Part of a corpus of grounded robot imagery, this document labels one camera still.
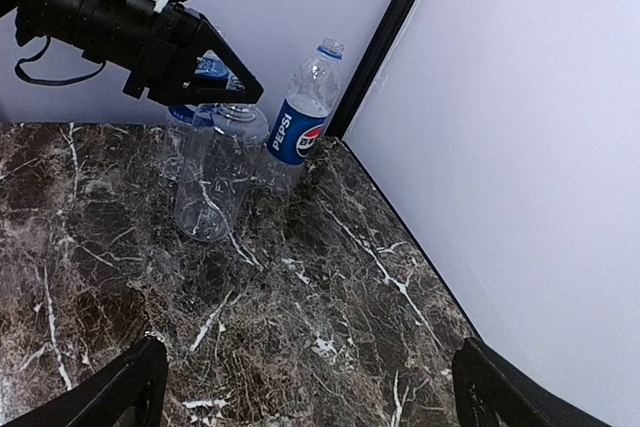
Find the wall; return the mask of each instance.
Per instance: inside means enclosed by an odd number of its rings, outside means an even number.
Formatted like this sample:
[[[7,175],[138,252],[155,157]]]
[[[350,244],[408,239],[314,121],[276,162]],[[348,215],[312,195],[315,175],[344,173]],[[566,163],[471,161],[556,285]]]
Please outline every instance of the wall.
[[[227,41],[265,87],[259,104],[273,121],[296,66],[325,36],[346,45],[345,83],[353,74],[390,0],[194,0],[189,3],[220,27]],[[0,20],[0,120],[161,122],[163,109],[153,102],[136,101],[121,94],[127,73],[110,66],[98,78],[65,88],[32,87],[13,74],[23,56],[41,43],[18,49],[13,16]],[[80,52],[53,45],[34,75],[66,78],[91,69]]]
[[[484,339],[640,425],[640,0],[419,0],[349,146]]]

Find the plastic bottle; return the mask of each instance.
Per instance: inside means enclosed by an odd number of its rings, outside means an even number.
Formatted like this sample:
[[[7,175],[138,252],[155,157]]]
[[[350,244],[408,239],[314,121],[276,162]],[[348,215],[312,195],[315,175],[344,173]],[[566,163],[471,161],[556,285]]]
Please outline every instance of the plastic bottle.
[[[236,80],[232,76],[228,88],[237,88]],[[210,123],[204,124],[207,116]],[[212,242],[233,231],[268,135],[267,118],[255,105],[198,109],[175,205],[175,221],[184,233]]]
[[[339,64],[344,46],[325,39],[317,50],[293,75],[256,170],[257,181],[277,192],[295,187],[340,94]]]
[[[229,69],[213,52],[207,52],[198,64],[196,76],[226,80]],[[160,174],[169,180],[180,178],[184,163],[184,147],[187,136],[191,131],[195,106],[174,105],[167,109],[166,129],[162,151],[158,156]]]

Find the black vertical strip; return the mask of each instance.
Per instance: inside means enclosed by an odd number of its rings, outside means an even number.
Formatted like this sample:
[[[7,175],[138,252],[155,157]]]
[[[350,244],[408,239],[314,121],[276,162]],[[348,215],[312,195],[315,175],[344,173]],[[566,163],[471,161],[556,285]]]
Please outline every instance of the black vertical strip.
[[[346,133],[415,1],[391,0],[340,105],[336,109],[333,120],[327,129],[327,135],[342,138]]]

